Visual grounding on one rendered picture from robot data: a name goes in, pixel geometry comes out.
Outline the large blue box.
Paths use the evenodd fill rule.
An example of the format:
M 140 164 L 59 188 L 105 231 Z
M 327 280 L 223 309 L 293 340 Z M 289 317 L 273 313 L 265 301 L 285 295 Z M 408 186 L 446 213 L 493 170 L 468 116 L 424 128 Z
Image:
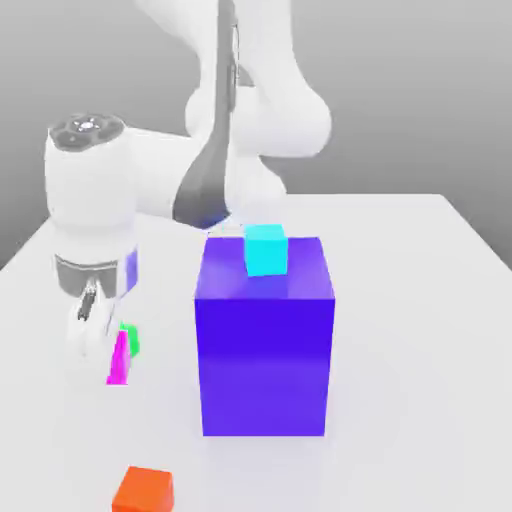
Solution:
M 210 238 L 194 298 L 206 436 L 325 432 L 335 294 L 317 237 L 285 275 L 250 277 L 240 238 Z

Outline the small magenta cube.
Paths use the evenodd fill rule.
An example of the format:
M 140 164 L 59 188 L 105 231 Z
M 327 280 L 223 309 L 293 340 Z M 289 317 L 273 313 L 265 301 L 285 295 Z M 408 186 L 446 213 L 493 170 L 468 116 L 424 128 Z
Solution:
M 111 357 L 107 385 L 126 385 L 131 365 L 130 340 L 126 330 L 119 330 Z

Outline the small green cube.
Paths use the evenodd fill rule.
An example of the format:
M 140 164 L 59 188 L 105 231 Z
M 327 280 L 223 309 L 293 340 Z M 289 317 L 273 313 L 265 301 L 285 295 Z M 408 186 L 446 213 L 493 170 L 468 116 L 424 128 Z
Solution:
M 121 322 L 119 326 L 120 331 L 126 331 L 128 334 L 129 340 L 129 348 L 130 348 L 130 356 L 132 358 L 136 357 L 140 352 L 140 342 L 138 329 L 134 324 Z

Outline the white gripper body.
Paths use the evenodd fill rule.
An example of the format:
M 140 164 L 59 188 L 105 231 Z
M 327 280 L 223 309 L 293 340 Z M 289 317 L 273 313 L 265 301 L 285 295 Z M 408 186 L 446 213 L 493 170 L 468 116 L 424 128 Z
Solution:
M 97 301 L 87 320 L 78 319 L 75 302 L 66 325 L 66 376 L 71 383 L 105 383 L 116 343 L 116 302 Z

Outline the small orange cube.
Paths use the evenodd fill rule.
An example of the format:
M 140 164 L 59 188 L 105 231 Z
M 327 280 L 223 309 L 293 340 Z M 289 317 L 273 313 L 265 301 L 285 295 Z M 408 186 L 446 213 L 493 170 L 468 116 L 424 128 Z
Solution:
M 113 498 L 112 512 L 173 512 L 171 472 L 130 466 Z

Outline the small cyan cube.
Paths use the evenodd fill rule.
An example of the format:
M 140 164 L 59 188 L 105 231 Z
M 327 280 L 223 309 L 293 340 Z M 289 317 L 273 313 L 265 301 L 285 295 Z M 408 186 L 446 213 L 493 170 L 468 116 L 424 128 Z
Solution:
M 244 261 L 249 277 L 286 275 L 288 237 L 281 224 L 244 227 Z

